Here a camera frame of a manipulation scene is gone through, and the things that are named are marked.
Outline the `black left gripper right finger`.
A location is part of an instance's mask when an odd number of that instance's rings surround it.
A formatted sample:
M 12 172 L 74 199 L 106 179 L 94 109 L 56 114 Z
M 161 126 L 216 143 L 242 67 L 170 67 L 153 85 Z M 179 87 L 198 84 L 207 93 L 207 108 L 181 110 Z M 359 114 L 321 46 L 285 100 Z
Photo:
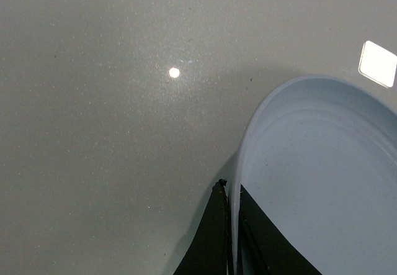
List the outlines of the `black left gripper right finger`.
M 241 186 L 239 224 L 256 274 L 319 274 Z

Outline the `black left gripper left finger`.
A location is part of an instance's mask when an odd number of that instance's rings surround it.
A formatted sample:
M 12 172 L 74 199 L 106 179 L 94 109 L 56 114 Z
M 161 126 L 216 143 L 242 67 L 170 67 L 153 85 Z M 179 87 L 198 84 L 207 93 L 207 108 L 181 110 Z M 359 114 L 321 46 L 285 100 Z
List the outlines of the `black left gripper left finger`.
M 229 248 L 227 180 L 219 179 L 175 274 L 227 274 Z

